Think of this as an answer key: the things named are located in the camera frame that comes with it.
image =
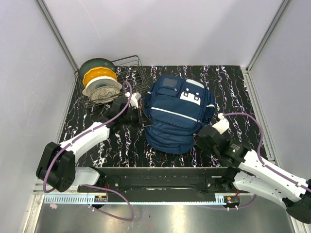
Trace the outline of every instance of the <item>black mounting bracket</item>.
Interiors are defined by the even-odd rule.
[[[110,189],[122,193],[133,202],[215,201],[216,193],[227,193],[221,187],[221,183],[217,187],[214,186],[214,182],[220,181],[220,177],[226,173],[225,167],[179,169],[102,167],[97,169],[105,174],[106,187],[109,186]],[[80,186],[78,192],[98,192],[85,188]],[[109,193],[109,201],[122,200],[117,195]]]
[[[222,166],[238,167],[250,147],[236,140],[226,140],[215,128],[205,126],[199,132],[196,145],[202,150],[213,148],[216,158]]]
[[[40,163],[35,173],[42,181],[44,180],[53,158],[60,150],[60,145],[54,142],[50,142],[44,148]],[[56,160],[49,174],[47,183],[57,191],[64,192],[72,185],[75,174],[75,155],[72,151],[65,150]]]
[[[311,179],[308,180],[308,188],[311,188],[310,185]],[[292,202],[288,198],[283,198],[283,201],[286,205],[286,212],[296,218],[297,220],[310,224],[311,223],[311,193],[306,192],[304,195],[300,195],[301,200],[297,202]]]

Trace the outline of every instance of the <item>black marble surface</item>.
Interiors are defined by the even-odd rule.
[[[150,81],[162,74],[179,75],[201,81],[214,93],[218,113],[245,112],[254,116],[251,101],[239,66],[153,66],[145,67]],[[92,125],[103,115],[108,105],[86,108],[79,102],[77,91],[73,93],[61,141],[68,140]],[[258,146],[259,130],[247,117],[231,116],[228,138],[248,143],[252,149]],[[121,167],[207,167],[220,166],[211,152],[202,152],[196,146],[189,153],[173,155],[150,147],[141,128],[124,126],[108,140],[99,143],[83,155],[77,166]]]

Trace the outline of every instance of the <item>backpack pocket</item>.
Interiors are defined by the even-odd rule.
[[[150,105],[150,102],[151,102],[151,96],[152,96],[152,92],[154,90],[154,86],[155,86],[156,83],[153,83],[151,85],[151,87],[149,88],[149,91],[146,93],[146,96],[144,98],[144,107],[145,108],[148,108],[149,105]]]
[[[196,130],[200,114],[199,105],[170,96],[157,96],[150,109],[152,118],[183,129]]]
[[[175,135],[171,134],[169,132],[164,132],[161,129],[158,129],[156,127],[148,126],[146,127],[146,132],[150,135],[152,138],[156,138],[155,141],[161,142],[164,144],[189,144],[194,142],[194,138],[192,134],[186,134],[186,135]]]
[[[188,143],[182,143],[179,142],[172,142],[167,143],[165,141],[159,141],[160,138],[155,139],[152,133],[149,133],[148,130],[145,131],[145,136],[148,144],[155,148],[156,150],[163,151],[165,153],[170,154],[183,154],[187,153],[191,150],[191,148],[194,146],[194,140],[188,142]]]
[[[179,98],[181,100],[195,103],[199,106],[204,106],[206,99],[206,89],[201,83],[187,79],[181,88]]]
[[[163,75],[159,80],[157,93],[166,96],[177,96],[181,87],[182,79],[172,75]]]

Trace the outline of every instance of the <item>cable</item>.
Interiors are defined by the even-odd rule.
[[[130,85],[130,83],[128,81],[125,81],[123,83],[123,90],[124,92],[126,91],[127,88],[130,88],[130,96],[128,98],[128,101],[126,103],[126,105],[124,106],[124,108],[118,113],[116,114],[113,118],[111,118],[110,120],[106,121],[105,123],[99,125],[99,126],[96,126],[94,127],[92,130],[88,130],[88,131],[85,131],[83,132],[81,135],[77,136],[73,141],[72,143],[75,143],[77,140],[79,140],[81,137],[87,135],[88,133],[94,131],[94,130],[97,130],[99,129],[100,127],[104,126],[104,125],[107,125],[109,124],[110,122],[114,121],[115,119],[117,119],[128,107],[128,105],[130,104],[130,101],[131,101],[131,97],[132,97],[132,94],[133,94],[133,90],[132,90],[132,87]],[[70,146],[72,146],[72,143],[68,143],[67,145],[65,145],[57,154],[56,156],[53,158],[48,170],[47,170],[47,173],[45,174],[45,177],[44,177],[44,180],[43,180],[43,192],[44,193],[50,193],[52,191],[55,190],[55,188],[52,188],[50,190],[47,190],[47,182],[48,182],[48,177],[50,175],[50,172],[52,170],[52,167],[54,166],[56,160],[60,157],[60,155]],[[120,193],[112,190],[112,189],[108,189],[108,188],[101,188],[101,187],[96,187],[96,186],[92,186],[92,185],[85,185],[86,187],[90,187],[90,188],[95,188],[95,189],[100,189],[100,190],[103,190],[103,191],[108,191],[108,192],[112,192],[112,193],[115,193],[117,195],[119,195],[122,199],[124,199],[126,201],[126,203],[129,205],[130,209],[131,209],[131,212],[132,212],[132,217],[131,218],[122,218],[122,217],[118,217],[118,216],[115,216],[115,215],[112,215],[112,214],[109,214],[109,213],[106,213],[104,211],[101,211],[101,210],[97,210],[105,215],[108,215],[110,217],[114,217],[116,219],[119,219],[119,220],[123,220],[123,221],[133,221],[134,219],[134,210],[133,210],[133,207],[132,205],[130,204],[130,202]]]
[[[104,215],[108,215],[110,217],[114,217],[118,220],[122,220],[122,221],[133,221],[134,220],[134,217],[135,217],[135,214],[134,214],[134,209],[133,209],[133,206],[131,205],[131,203],[125,198],[125,196],[123,196],[121,193],[115,191],[115,190],[112,190],[112,189],[109,189],[109,188],[101,188],[101,187],[96,187],[96,186],[92,186],[92,185],[89,185],[89,184],[84,184],[83,185],[84,187],[88,187],[88,188],[94,188],[94,189],[100,189],[102,191],[108,191],[108,192],[111,192],[111,193],[115,193],[117,194],[119,197],[121,197],[127,204],[128,206],[130,207],[130,210],[131,210],[131,214],[132,214],[132,217],[131,218],[123,218],[123,217],[119,217],[119,216],[115,216],[115,215],[112,215],[110,213],[107,213],[105,211],[102,211],[102,210],[99,210],[99,209],[96,209],[95,207],[93,207],[92,209],[93,210],[96,210]]]
[[[262,132],[262,128],[261,126],[259,125],[259,123],[256,121],[255,118],[253,118],[251,115],[247,114],[247,113],[226,113],[224,114],[224,116],[231,116],[231,115],[243,115],[243,116],[247,116],[249,118],[251,118],[255,123],[256,125],[258,126],[259,128],[259,133],[260,133],[260,140],[259,140],[259,145],[257,147],[257,156],[258,156],[258,160],[261,162],[261,164],[265,167],[267,167],[269,170],[273,171],[274,173],[276,173],[277,175],[279,175],[280,177],[288,180],[289,182],[295,184],[296,186],[300,186],[302,187],[303,189],[307,190],[308,192],[311,193],[311,189],[309,189],[308,187],[305,187],[303,185],[299,185],[299,183],[297,181],[294,181],[293,179],[283,175],[282,173],[278,172],[277,170],[273,169],[272,167],[270,167],[269,165],[266,165],[261,157],[261,154],[260,154],[260,148],[261,148],[261,145],[262,145],[262,141],[263,141],[263,132]]]

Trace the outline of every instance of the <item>metal floor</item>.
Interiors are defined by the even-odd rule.
[[[242,205],[249,196],[241,197]],[[130,217],[127,206],[108,205],[109,213]],[[123,222],[92,212],[87,206],[43,204],[36,233],[292,233],[284,209],[257,198],[238,211],[218,211],[204,206],[136,205],[135,221]]]

